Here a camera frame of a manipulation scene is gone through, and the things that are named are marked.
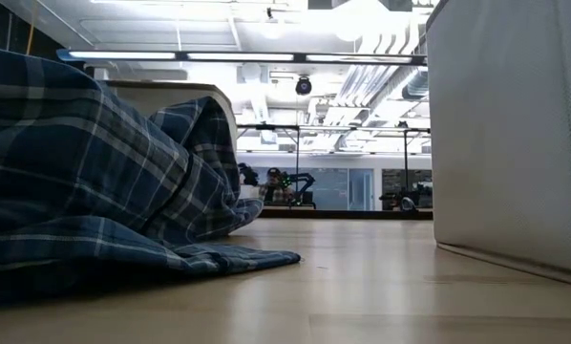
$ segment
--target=ceiling light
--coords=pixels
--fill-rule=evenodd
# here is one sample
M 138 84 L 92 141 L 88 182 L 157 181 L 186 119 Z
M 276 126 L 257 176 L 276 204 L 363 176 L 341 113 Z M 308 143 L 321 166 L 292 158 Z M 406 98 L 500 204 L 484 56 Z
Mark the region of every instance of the ceiling light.
M 362 151 L 355 151 L 355 152 L 334 152 L 333 154 L 335 155 L 353 155 L 353 156 L 359 156 L 359 155 L 367 155 L 369 152 L 362 152 Z
M 287 154 L 287 151 L 266 149 L 237 149 L 237 153 Z
M 285 27 L 283 19 L 267 19 L 261 33 L 265 38 L 279 39 L 284 34 Z
M 188 59 L 198 61 L 292 61 L 294 54 L 190 53 Z
M 189 3 L 230 3 L 232 0 L 91 0 L 93 4 L 119 5 L 181 5 Z
M 120 60 L 174 60 L 175 53 L 154 52 L 69 52 L 78 59 L 120 59 Z
M 386 127 L 358 127 L 360 131 L 378 131 L 378 132 L 403 132 L 405 128 L 386 128 Z
M 340 147 L 339 150 L 344 152 L 362 152 L 362 148 L 360 147 Z
M 356 40 L 360 39 L 362 36 L 361 30 L 352 30 L 348 28 L 343 28 L 336 32 L 336 36 L 343 41 L 346 42 L 355 42 Z
M 341 126 L 312 126 L 312 125 L 307 125 L 307 126 L 301 126 L 300 127 L 301 130 L 310 130 L 310 131 L 349 131 L 351 130 L 351 127 L 341 127 Z
M 308 62 L 341 62 L 341 63 L 392 63 L 409 64 L 412 62 L 410 56 L 398 55 L 362 55 L 362 54 L 308 54 Z
M 269 73 L 269 77 L 270 78 L 286 78 L 286 79 L 297 79 L 298 78 L 298 74 L 293 73 L 293 72 L 275 72 L 272 71 Z

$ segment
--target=ceiling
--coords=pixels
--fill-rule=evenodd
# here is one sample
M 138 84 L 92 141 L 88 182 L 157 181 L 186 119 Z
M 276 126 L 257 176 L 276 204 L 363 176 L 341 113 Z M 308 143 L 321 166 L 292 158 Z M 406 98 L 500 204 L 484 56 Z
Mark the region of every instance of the ceiling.
M 75 50 L 364 54 L 423 53 L 419 38 L 437 4 L 411 0 L 413 11 L 398 12 L 377 0 L 349 0 L 332 10 L 310 10 L 319 0 L 37 0 L 36 8 L 34 1 L 0 0 L 27 21 L 35 13 L 38 30 Z M 267 8 L 273 9 L 273 18 Z M 216 84 L 232 100 L 239 122 L 393 127 L 404 119 L 411 127 L 430 126 L 427 92 L 413 100 L 401 95 L 416 69 L 264 64 L 260 82 L 250 84 L 241 64 L 118 62 L 101 67 L 109 78 Z M 298 75 L 309 76 L 310 95 L 294 92 Z M 261 118 L 263 110 L 268 116 Z M 306 133 L 303 142 L 310 150 L 402 148 L 401 139 L 365 135 Z M 289 140 L 284 133 L 277 137 Z M 269 145 L 262 141 L 260 133 L 248 132 L 239 146 L 279 149 L 273 140 Z

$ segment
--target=black frame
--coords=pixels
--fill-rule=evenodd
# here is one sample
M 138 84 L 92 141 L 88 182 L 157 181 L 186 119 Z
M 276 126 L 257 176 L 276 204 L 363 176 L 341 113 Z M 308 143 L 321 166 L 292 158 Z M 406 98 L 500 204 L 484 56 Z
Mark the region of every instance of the black frame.
M 287 124 L 239 124 L 237 129 L 255 129 L 255 130 L 295 130 L 297 132 L 296 143 L 296 174 L 299 173 L 299 157 L 300 148 L 298 142 L 300 141 L 301 127 L 304 125 L 287 125 Z M 409 151 L 407 146 L 409 133 L 431 133 L 431 129 L 420 128 L 393 128 L 394 131 L 402 132 L 404 137 L 404 168 L 405 168 L 405 183 L 406 190 L 409 191 Z M 350 131 L 357 130 L 357 127 L 351 126 Z M 434 219 L 434 211 L 418 211 L 414 213 L 403 211 L 356 211 L 356 210 L 291 210 L 289 209 L 265 209 L 260 214 L 261 218 L 285 218 L 285 219 L 343 219 L 343 220 L 415 220 L 425 221 Z
M 167 53 L 173 54 L 174 58 L 81 58 L 74 57 L 71 53 Z M 195 63 L 232 63 L 232 62 L 255 62 L 255 63 L 280 63 L 280 64 L 332 64 L 332 65 L 368 65 L 368 66 L 418 66 L 425 67 L 428 66 L 428 58 L 425 55 L 410 55 L 410 54 L 321 54 L 321 53 L 272 53 L 272 52 L 181 52 L 181 51 L 77 51 L 68 49 L 59 49 L 56 51 L 58 57 L 66 62 L 73 61 L 160 61 L 160 62 L 195 62 Z M 257 55 L 292 55 L 292 59 L 281 60 L 281 59 L 240 59 L 240 58 L 216 58 L 216 59 L 197 59 L 192 58 L 189 54 L 222 54 L 222 55 L 245 55 L 245 54 L 257 54 Z M 334 58 L 343 58 L 341 60 L 313 60 L 309 59 L 310 56 L 325 56 Z M 348 59 L 348 57 L 354 58 L 366 58 L 366 60 L 355 60 Z M 408 62 L 398 61 L 399 59 L 408 58 Z

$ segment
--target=person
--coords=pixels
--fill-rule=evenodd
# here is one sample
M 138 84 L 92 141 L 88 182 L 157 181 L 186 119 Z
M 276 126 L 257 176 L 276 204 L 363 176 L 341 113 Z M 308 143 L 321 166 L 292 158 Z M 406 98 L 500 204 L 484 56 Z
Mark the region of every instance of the person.
M 288 204 L 294 199 L 294 192 L 289 187 L 282 186 L 282 172 L 279 168 L 272 167 L 266 172 L 265 184 L 260 185 L 258 195 L 264 199 L 264 203 Z

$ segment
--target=wall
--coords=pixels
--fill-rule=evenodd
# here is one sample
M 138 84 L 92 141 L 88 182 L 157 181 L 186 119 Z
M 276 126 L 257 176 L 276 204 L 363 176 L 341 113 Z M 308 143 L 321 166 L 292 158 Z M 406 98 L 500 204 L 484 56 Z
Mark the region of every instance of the wall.
M 237 153 L 239 162 L 247 163 L 252 167 L 295 167 L 296 154 L 261 154 L 261 153 Z M 299 166 L 308 168 L 368 168 L 373 173 L 373 195 L 383 194 L 383 169 L 403 169 L 404 157 L 402 156 L 361 156 L 343 157 L 336 155 L 309 156 L 301 155 Z M 431 170 L 432 158 L 430 156 L 409 157 L 409 168 L 417 170 Z M 375 200 L 375 210 L 382 210 L 381 202 Z

